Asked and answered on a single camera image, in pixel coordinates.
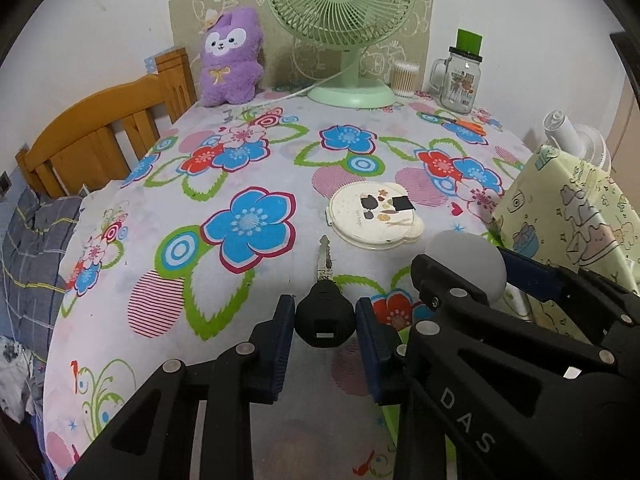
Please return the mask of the cream round compact case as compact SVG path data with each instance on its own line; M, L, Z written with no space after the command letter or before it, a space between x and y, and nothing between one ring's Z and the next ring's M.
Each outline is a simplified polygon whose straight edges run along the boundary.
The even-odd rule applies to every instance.
M346 243L369 250L412 244L424 232L408 191L392 182L343 185L329 200L326 222Z

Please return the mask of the white standing fan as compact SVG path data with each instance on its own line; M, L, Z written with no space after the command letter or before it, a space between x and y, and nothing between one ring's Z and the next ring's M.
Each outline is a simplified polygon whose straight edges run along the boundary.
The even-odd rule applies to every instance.
M574 124L562 110L552 110L542 124L550 145L605 172L611 171L611 155L597 129Z

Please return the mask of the green desk fan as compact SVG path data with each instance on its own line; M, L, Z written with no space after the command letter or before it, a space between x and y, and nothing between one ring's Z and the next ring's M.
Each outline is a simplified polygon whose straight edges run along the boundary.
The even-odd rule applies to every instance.
M392 89L359 75L367 47L392 36L416 0L267 0L276 20L295 38L341 53L340 70L305 90L319 104L375 110L395 102Z

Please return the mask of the yellow cartoon storage box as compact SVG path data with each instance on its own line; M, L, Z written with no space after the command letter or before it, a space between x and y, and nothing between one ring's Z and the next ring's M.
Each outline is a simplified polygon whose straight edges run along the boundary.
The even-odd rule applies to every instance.
M639 292L639 216L602 169L543 145L504 192L491 229L505 248Z

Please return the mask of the orange scissors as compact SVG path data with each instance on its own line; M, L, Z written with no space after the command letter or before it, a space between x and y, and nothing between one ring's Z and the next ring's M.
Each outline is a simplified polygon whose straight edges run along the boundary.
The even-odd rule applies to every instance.
M467 120L464 120L461 118L451 118L446 116L439 116L439 118L443 122L450 122L450 124L454 124L462 128L465 128L466 130L473 131L479 136L486 136L486 131L484 130L484 128L481 125L477 124L476 122L468 122Z

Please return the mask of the cotton swab container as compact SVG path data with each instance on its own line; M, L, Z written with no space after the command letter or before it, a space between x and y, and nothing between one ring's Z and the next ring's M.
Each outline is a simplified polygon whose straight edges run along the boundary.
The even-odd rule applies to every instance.
M393 62L390 69L390 88L396 96L410 98L416 92L419 75L420 66L418 64L407 61Z

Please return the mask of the floral tablecloth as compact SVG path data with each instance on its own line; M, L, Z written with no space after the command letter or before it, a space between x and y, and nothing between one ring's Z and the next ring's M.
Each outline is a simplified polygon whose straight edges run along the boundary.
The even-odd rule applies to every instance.
M439 116L476 122L473 131ZM335 281L398 330L423 312L409 266L440 231L482 235L529 159L484 110L428 96L382 110L305 98L259 110L194 107L131 171L88 200L62 260L66 283L44 381L44 445L59 477L163 362L208 361L303 298L329 237ZM346 243L326 222L343 185L403 186L424 222L415 243Z

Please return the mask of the black headed key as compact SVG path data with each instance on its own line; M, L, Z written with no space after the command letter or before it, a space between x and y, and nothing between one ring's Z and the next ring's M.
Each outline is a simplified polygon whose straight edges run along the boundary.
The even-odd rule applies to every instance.
M329 349L348 341L355 328L354 306L333 279L330 240L322 235L319 240L317 281L296 307L296 334L311 347Z

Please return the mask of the beige cartoon wall board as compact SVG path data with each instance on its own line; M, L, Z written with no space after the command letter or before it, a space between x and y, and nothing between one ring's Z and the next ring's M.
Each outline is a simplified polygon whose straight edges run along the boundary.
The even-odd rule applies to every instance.
M425 61L434 0L416 0L412 14L401 29L373 46L360 60L360 75L378 78L388 84L393 67L399 62L419 66L414 88L423 86ZM341 53L323 49L287 32L274 18L267 0L170 0L170 26L174 43L184 47L194 79L200 78L201 46L206 26L214 18L237 6L251 6L259 16L264 41L259 61L264 66L262 88L305 87L341 68Z

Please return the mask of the purple plush toy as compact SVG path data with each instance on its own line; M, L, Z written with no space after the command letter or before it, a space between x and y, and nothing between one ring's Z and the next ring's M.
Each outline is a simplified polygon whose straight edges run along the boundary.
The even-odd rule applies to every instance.
M206 28L201 48L201 106L244 104L254 99L264 68L259 63L262 26L257 11L238 6Z

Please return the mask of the white foam ball object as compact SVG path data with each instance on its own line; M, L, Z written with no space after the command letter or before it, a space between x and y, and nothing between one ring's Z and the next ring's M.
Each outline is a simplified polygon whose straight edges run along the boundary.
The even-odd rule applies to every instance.
M442 231L426 244L425 253L482 290L490 304L506 290L506 265L498 248L479 235Z

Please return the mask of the glass mason jar mug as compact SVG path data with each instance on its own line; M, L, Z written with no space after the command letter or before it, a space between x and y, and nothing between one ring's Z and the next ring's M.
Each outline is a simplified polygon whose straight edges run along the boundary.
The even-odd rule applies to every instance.
M458 114L470 114L480 85L480 55L483 37L459 28L456 44L446 58L432 64L430 86L442 107Z

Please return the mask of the plaid grey bedding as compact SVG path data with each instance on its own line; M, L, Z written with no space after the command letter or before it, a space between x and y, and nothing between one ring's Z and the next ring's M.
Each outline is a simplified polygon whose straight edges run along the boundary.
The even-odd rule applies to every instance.
M65 281L58 274L81 199L35 192L15 170L1 176L1 333L45 360Z

